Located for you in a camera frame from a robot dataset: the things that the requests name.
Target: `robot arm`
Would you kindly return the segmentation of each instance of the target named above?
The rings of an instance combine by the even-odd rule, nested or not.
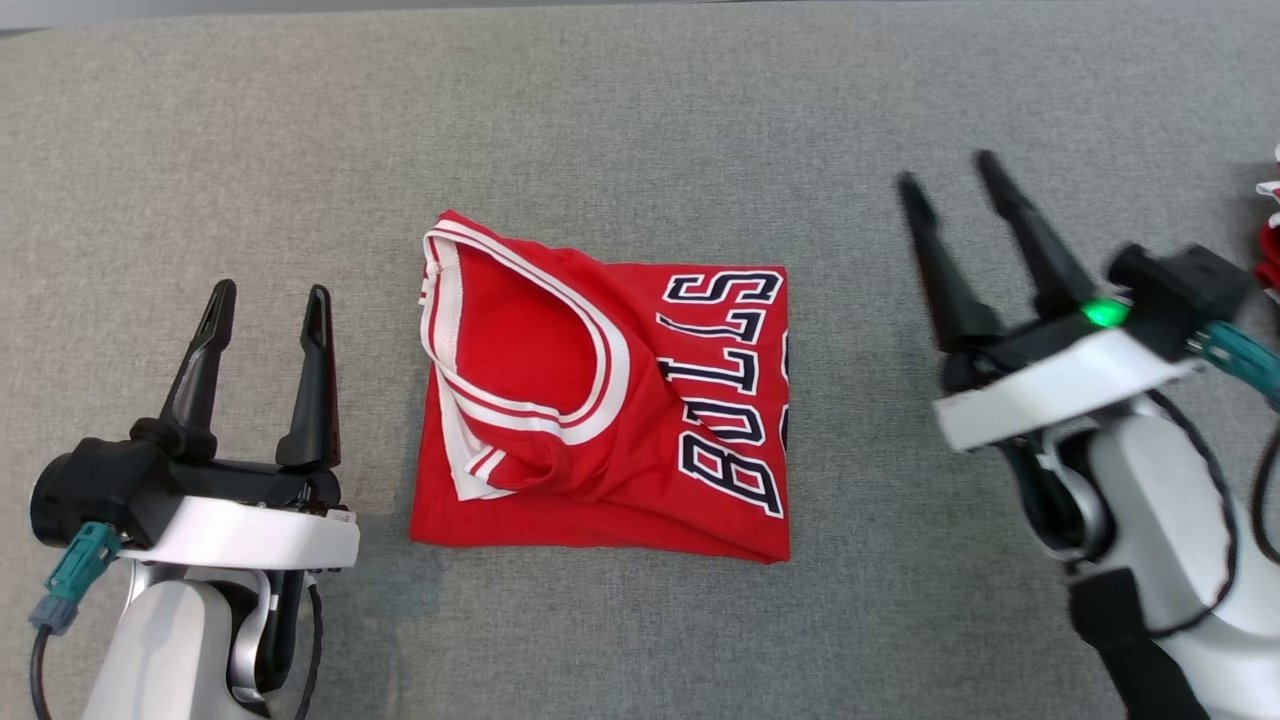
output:
[[[1121,251],[1100,296],[996,156],[977,156],[1036,284],[1037,319],[1006,329],[899,182],[934,338],[934,404],[957,451],[998,448],[1024,515],[1062,564],[1071,621],[1135,720],[1280,719],[1280,568],[1239,518],[1212,450],[1160,386],[1208,365],[1276,400],[1280,363],[1229,323],[1249,275],[1203,247]]]
[[[215,459],[210,430],[219,360],[230,341],[236,284],[218,283],[157,418],[129,439],[86,438],[41,474],[31,498],[36,537],[67,547],[32,614],[32,701],[47,717],[40,664],[50,634],[74,619],[84,591],[116,556],[133,578],[86,717],[269,717],[264,693],[293,665],[294,628],[314,573],[356,562],[360,529],[340,502],[329,292],[307,297],[298,395],[275,462]],[[191,568],[236,570],[247,584],[184,579]],[[300,717],[306,712],[307,700]]]

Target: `bulls jersey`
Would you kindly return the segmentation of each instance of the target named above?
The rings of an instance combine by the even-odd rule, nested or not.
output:
[[[790,557],[782,268],[602,264],[445,213],[410,536]]]

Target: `black cable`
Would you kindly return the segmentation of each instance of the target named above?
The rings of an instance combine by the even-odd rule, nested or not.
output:
[[[302,688],[302,703],[298,705],[293,720],[307,716],[307,710],[311,708],[311,693],[316,692],[316,678],[320,675],[320,638],[324,637],[324,623],[320,620],[320,588],[312,583],[307,591],[311,594],[311,619],[315,628],[311,632],[311,665],[307,667],[307,684]]]
[[[1235,519],[1235,503],[1231,502],[1231,491],[1228,489],[1226,479],[1222,477],[1222,466],[1219,464],[1217,456],[1213,455],[1213,450],[1207,442],[1204,442],[1204,436],[1201,434],[1199,428],[1197,428],[1196,424],[1192,423],[1176,405],[1174,405],[1174,401],[1165,397],[1165,395],[1160,391],[1153,389],[1147,395],[1179,428],[1183,429],[1184,433],[1187,433],[1187,437],[1192,441],[1192,446],[1196,448],[1196,452],[1204,459],[1204,466],[1208,469],[1208,478],[1213,483],[1213,489],[1217,491],[1217,497],[1222,505],[1222,524],[1226,525],[1226,578],[1217,588],[1217,596],[1213,598],[1212,603],[1202,609],[1192,618],[1169,628],[1148,630],[1153,639],[1162,639],[1199,625],[1206,618],[1212,615],[1213,611],[1217,610],[1226,600],[1226,596],[1231,593],[1231,588],[1235,587],[1235,570],[1240,556],[1240,532]]]
[[[45,700],[45,647],[54,629],[41,625],[36,630],[36,642],[31,646],[31,706],[36,708],[36,720],[50,720],[49,702]]]
[[[1280,565],[1280,551],[1267,538],[1267,486],[1271,484],[1271,471],[1280,454],[1280,425],[1271,433],[1262,457],[1258,459],[1258,471],[1253,475],[1253,497],[1249,500],[1249,524],[1253,527],[1253,539],[1267,560]]]

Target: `gray table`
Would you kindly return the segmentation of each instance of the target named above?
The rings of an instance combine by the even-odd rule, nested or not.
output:
[[[0,717],[55,551],[41,468],[154,414],[241,288],[215,430],[269,457],[307,287],[334,296],[360,566],[326,579],[328,717],[1119,717],[993,454],[947,452],[892,191],[911,168],[1009,319],[1028,284],[969,151],[1093,268],[1247,263],[1280,140],[1275,3],[846,3],[184,19],[0,42]],[[604,260],[785,263],[795,560],[443,550],[406,524],[420,237],[457,208]],[[1272,331],[1260,300],[1247,325]],[[1176,393],[1238,483],[1260,400]],[[51,644],[78,715],[124,573]]]

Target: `teal cable connector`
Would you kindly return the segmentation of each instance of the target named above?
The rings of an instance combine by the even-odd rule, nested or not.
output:
[[[1199,346],[1210,365],[1244,380],[1280,407],[1280,356],[1230,323],[1211,323]]]
[[[45,580],[49,594],[31,612],[28,621],[40,629],[49,625],[51,634],[61,635],[76,620],[79,602],[95,580],[120,552],[120,538],[104,523],[84,523],[63,552],[52,574]]]

